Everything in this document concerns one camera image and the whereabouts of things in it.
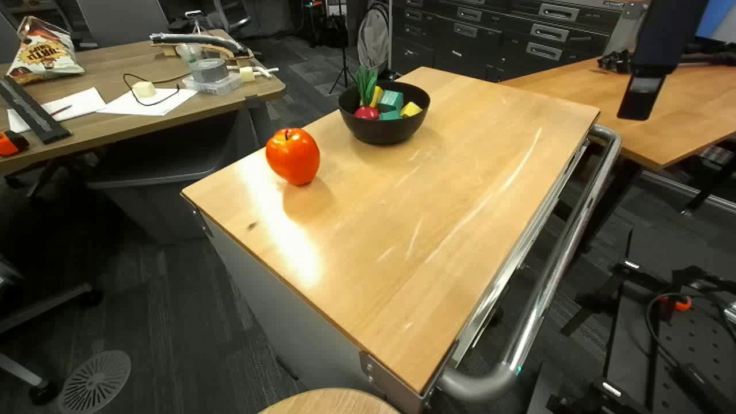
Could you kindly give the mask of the teal wooden rectangular block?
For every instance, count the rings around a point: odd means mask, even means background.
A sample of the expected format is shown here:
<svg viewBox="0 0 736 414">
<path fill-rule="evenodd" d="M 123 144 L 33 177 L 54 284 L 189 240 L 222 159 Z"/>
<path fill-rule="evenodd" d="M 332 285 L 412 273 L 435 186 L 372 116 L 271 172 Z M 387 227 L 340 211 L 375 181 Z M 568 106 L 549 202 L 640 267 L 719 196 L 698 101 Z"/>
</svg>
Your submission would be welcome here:
<svg viewBox="0 0 736 414">
<path fill-rule="evenodd" d="M 399 111 L 384 111 L 379 112 L 382 121 L 394 121 L 394 119 L 403 119 Z"/>
</svg>

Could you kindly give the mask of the teal wooden cube block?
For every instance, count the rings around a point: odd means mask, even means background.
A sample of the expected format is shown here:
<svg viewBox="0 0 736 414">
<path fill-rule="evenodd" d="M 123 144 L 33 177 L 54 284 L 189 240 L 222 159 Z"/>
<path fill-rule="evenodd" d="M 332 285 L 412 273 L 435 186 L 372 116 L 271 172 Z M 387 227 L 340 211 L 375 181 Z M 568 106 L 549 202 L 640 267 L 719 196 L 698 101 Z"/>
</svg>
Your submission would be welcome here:
<svg viewBox="0 0 736 414">
<path fill-rule="evenodd" d="M 379 100 L 379 106 L 387 108 L 387 111 L 396 111 L 396 108 L 403 106 L 403 95 L 398 90 L 384 90 L 382 100 Z"/>
</svg>

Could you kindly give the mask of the red toy radish green leaves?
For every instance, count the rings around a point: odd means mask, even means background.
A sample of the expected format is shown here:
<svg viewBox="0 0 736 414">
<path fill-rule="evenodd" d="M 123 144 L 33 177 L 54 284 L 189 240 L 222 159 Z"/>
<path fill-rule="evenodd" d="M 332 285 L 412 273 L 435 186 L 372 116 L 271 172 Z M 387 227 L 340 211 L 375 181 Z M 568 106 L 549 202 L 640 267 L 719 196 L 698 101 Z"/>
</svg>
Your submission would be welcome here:
<svg viewBox="0 0 736 414">
<path fill-rule="evenodd" d="M 357 92 L 358 92 L 358 108 L 355 111 L 357 119 L 378 117 L 378 108 L 372 103 L 375 85 L 378 85 L 378 71 L 371 66 L 360 66 L 357 71 Z"/>
</svg>

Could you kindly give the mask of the yellow wooden block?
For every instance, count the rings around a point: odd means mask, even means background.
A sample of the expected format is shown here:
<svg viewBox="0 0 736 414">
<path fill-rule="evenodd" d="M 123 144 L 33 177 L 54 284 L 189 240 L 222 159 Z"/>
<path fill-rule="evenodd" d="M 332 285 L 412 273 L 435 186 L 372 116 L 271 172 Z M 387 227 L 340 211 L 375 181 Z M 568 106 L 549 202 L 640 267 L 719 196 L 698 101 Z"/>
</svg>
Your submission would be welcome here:
<svg viewBox="0 0 736 414">
<path fill-rule="evenodd" d="M 403 106 L 399 116 L 403 116 L 403 117 L 413 117 L 413 116 L 418 116 L 420 111 L 422 111 L 422 108 L 420 108 L 418 103 L 410 101 L 410 103 Z"/>
</svg>

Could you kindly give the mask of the black bowl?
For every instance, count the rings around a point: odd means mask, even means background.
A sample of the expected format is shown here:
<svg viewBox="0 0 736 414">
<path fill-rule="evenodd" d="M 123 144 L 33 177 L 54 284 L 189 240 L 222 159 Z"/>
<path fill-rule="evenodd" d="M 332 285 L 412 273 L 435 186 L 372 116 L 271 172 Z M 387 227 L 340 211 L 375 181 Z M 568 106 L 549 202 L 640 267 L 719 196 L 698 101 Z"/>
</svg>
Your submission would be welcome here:
<svg viewBox="0 0 736 414">
<path fill-rule="evenodd" d="M 410 85 L 410 82 L 379 80 L 378 87 L 382 92 L 398 90 L 403 95 L 403 106 L 413 101 L 422 111 L 413 117 L 382 121 L 379 112 L 384 112 L 387 108 L 379 106 L 375 119 L 357 119 L 355 111 L 358 108 L 358 92 L 355 87 L 349 87 L 337 97 L 337 108 L 340 108 L 343 121 L 355 133 L 355 138 L 360 143 L 399 144 L 399 143 L 410 140 L 413 135 L 413 131 L 422 124 L 428 108 L 430 108 L 430 95 L 417 85 Z"/>
</svg>

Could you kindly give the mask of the red apple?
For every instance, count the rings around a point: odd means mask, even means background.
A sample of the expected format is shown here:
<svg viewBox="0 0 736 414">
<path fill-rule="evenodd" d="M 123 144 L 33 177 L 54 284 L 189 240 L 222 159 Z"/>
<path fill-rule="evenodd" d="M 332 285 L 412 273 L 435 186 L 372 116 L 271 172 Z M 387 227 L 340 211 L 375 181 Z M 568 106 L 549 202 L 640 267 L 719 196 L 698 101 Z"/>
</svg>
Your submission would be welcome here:
<svg viewBox="0 0 736 414">
<path fill-rule="evenodd" d="M 288 184 L 305 186 L 320 171 L 320 147 L 304 128 L 279 128 L 264 147 L 269 169 Z"/>
</svg>

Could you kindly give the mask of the round wooden stool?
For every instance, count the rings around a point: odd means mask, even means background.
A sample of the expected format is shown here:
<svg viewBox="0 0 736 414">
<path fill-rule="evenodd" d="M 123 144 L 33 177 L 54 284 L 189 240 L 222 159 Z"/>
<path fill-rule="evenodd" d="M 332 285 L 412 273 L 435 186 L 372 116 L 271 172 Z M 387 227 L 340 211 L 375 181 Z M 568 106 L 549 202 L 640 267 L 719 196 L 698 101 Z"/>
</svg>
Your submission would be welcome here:
<svg viewBox="0 0 736 414">
<path fill-rule="evenodd" d="M 264 408 L 259 414 L 399 414 L 378 395 L 355 388 L 314 388 Z"/>
</svg>

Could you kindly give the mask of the grey tape roll container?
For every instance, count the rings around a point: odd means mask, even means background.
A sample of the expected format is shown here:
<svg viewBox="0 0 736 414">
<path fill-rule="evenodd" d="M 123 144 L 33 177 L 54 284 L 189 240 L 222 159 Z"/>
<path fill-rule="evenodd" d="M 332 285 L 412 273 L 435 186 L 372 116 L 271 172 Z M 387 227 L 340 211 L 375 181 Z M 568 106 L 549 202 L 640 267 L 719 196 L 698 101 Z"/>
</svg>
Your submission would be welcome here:
<svg viewBox="0 0 736 414">
<path fill-rule="evenodd" d="M 197 95 L 226 95 L 238 87 L 238 77 L 221 57 L 204 57 L 189 64 L 189 77 L 181 85 Z"/>
</svg>

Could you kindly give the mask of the black drawer cabinet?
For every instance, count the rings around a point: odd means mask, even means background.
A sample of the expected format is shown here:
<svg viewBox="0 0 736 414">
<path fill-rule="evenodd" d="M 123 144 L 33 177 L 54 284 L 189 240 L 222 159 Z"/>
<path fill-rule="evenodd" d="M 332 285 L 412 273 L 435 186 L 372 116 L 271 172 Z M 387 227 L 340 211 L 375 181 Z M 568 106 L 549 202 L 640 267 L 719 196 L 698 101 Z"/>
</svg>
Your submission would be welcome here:
<svg viewBox="0 0 736 414">
<path fill-rule="evenodd" d="M 623 24 L 610 0 L 388 0 L 388 10 L 394 71 L 486 80 L 597 57 Z"/>
</svg>

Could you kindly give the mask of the white paper sheets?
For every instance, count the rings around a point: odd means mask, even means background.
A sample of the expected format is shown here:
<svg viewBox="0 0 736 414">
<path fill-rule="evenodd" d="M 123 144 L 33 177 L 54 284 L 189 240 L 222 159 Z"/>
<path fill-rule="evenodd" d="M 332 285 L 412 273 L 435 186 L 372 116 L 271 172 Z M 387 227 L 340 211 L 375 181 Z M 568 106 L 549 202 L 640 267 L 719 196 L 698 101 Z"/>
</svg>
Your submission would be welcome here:
<svg viewBox="0 0 736 414">
<path fill-rule="evenodd" d="M 44 103 L 44 111 L 57 121 L 83 117 L 83 116 L 140 116 L 158 117 L 168 116 L 192 97 L 192 90 L 158 87 L 152 97 L 123 92 L 113 101 L 103 101 L 97 87 L 87 87 Z"/>
</svg>

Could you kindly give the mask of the grey curved headband device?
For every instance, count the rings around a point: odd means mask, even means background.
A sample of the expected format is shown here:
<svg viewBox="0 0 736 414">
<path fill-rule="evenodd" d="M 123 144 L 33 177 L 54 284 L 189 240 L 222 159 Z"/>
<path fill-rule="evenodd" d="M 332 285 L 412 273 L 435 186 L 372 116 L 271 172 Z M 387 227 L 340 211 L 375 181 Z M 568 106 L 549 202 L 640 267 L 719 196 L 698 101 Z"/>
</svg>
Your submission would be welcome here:
<svg viewBox="0 0 736 414">
<path fill-rule="evenodd" d="M 238 42 L 229 36 L 217 36 L 217 34 L 204 34 L 204 33 L 152 33 L 149 34 L 152 43 L 207 43 L 207 46 L 221 46 L 227 49 L 235 56 L 248 56 L 248 49 L 242 46 Z"/>
</svg>

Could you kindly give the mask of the wooden office desk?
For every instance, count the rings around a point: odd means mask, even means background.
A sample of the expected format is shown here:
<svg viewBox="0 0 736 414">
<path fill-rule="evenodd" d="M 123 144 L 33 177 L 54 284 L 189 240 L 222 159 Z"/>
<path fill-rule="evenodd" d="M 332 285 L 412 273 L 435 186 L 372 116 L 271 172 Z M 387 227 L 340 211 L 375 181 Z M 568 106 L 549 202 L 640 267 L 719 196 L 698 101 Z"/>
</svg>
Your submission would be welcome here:
<svg viewBox="0 0 736 414">
<path fill-rule="evenodd" d="M 33 131 L 25 131 L 30 147 L 0 159 L 0 174 L 14 174 L 59 156 L 235 112 L 246 100 L 267 101 L 286 92 L 286 85 L 271 77 L 238 82 L 221 95 L 163 87 L 149 106 L 140 106 L 122 77 L 136 74 L 148 80 L 177 79 L 186 71 L 180 57 L 163 57 L 158 46 L 133 42 L 83 51 L 77 54 L 77 62 L 85 66 L 83 77 L 59 77 L 25 85 L 25 92 L 36 103 L 52 103 L 52 108 L 62 111 L 62 127 L 68 135 L 41 143 Z"/>
</svg>

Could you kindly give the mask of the snack chips bag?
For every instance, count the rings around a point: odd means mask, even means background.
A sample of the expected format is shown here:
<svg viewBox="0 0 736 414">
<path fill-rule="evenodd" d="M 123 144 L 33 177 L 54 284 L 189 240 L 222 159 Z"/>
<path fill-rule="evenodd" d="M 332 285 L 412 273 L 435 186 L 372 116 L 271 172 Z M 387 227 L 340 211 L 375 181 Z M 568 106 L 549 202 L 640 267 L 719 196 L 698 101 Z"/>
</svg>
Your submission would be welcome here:
<svg viewBox="0 0 736 414">
<path fill-rule="evenodd" d="M 77 77 L 83 66 L 75 62 L 72 34 L 38 16 L 22 16 L 16 27 L 19 49 L 6 77 L 21 85 L 48 77 Z"/>
</svg>

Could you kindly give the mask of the black keyboard bar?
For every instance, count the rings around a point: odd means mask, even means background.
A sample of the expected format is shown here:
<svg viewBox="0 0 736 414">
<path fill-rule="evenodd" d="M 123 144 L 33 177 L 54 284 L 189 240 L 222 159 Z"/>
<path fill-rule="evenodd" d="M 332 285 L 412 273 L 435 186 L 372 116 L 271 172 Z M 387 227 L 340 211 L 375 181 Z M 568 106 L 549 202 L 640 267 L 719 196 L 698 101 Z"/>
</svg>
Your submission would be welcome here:
<svg viewBox="0 0 736 414">
<path fill-rule="evenodd" d="M 0 97 L 21 116 L 21 119 L 44 144 L 68 138 L 68 131 L 52 116 L 48 116 L 14 79 L 0 79 Z"/>
</svg>

